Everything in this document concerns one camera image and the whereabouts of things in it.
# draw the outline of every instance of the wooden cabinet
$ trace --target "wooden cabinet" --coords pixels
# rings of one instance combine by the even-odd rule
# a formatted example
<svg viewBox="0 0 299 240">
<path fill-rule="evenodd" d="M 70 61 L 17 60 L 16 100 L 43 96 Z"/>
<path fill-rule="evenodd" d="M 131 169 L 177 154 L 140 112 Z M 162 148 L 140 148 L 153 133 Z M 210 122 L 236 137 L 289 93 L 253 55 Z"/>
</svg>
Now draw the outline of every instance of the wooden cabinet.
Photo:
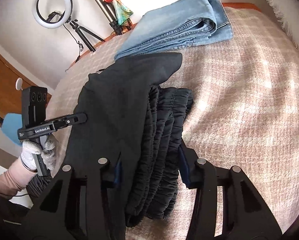
<svg viewBox="0 0 299 240">
<path fill-rule="evenodd" d="M 0 55 L 0 123 L 7 113 L 21 114 L 21 91 L 15 88 L 19 77 L 23 79 L 23 89 L 35 86 Z"/>
</svg>

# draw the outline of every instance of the metal screw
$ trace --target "metal screw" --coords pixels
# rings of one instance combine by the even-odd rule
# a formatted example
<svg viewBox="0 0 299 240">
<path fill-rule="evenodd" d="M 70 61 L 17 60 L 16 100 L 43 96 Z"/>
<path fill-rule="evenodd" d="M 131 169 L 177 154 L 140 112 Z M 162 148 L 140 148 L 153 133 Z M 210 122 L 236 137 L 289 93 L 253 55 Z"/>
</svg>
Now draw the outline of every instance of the metal screw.
<svg viewBox="0 0 299 240">
<path fill-rule="evenodd" d="M 198 158 L 197 159 L 197 163 L 200 164 L 200 165 L 204 165 L 204 164 L 206 164 L 206 162 L 207 161 L 205 159 L 203 159 L 203 158 Z"/>
<path fill-rule="evenodd" d="M 65 165 L 63 166 L 62 170 L 67 172 L 67 171 L 70 171 L 72 169 L 72 167 L 70 165 Z"/>
<path fill-rule="evenodd" d="M 238 167 L 238 166 L 233 166 L 233 171 L 234 172 L 237 172 L 237 173 L 239 173 L 239 172 L 241 172 L 241 168 L 240 167 Z"/>
<path fill-rule="evenodd" d="M 98 163 L 99 163 L 99 164 L 106 164 L 106 163 L 107 163 L 107 159 L 106 159 L 106 158 L 100 158 L 100 159 L 98 160 Z"/>
</svg>

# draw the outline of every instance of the gloved hand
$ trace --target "gloved hand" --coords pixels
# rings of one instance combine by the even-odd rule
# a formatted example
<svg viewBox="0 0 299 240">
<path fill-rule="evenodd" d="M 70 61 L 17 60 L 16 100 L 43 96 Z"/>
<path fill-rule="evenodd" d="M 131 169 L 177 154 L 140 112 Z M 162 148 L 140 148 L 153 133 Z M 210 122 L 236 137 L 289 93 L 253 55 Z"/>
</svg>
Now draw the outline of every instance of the gloved hand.
<svg viewBox="0 0 299 240">
<path fill-rule="evenodd" d="M 23 141 L 23 150 L 20 154 L 20 159 L 23 165 L 30 171 L 36 171 L 37 167 L 33 154 L 40 154 L 43 162 L 49 170 L 54 170 L 56 166 L 56 147 L 58 141 L 54 135 L 50 134 L 45 142 L 45 148 L 35 142 L 29 140 Z"/>
</svg>

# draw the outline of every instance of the folded jeans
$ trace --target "folded jeans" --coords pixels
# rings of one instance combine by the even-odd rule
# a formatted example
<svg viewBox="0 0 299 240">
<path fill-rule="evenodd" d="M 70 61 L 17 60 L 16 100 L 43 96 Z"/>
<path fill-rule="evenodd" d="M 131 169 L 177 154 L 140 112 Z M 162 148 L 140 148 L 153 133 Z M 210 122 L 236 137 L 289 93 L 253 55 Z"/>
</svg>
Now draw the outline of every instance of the folded jeans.
<svg viewBox="0 0 299 240">
<path fill-rule="evenodd" d="M 233 30 L 219 0 L 179 0 L 147 12 L 115 55 L 130 56 L 233 38 Z"/>
</svg>

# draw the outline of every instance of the blue chair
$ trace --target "blue chair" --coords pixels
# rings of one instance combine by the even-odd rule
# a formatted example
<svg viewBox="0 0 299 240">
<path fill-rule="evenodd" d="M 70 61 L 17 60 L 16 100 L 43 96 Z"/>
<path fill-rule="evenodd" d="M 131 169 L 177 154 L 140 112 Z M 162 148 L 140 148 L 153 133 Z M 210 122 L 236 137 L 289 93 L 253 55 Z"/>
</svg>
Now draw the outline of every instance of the blue chair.
<svg viewBox="0 0 299 240">
<path fill-rule="evenodd" d="M 17 130 L 23 127 L 21 114 L 7 114 L 2 124 L 2 132 L 17 145 L 22 145 L 17 136 Z"/>
</svg>

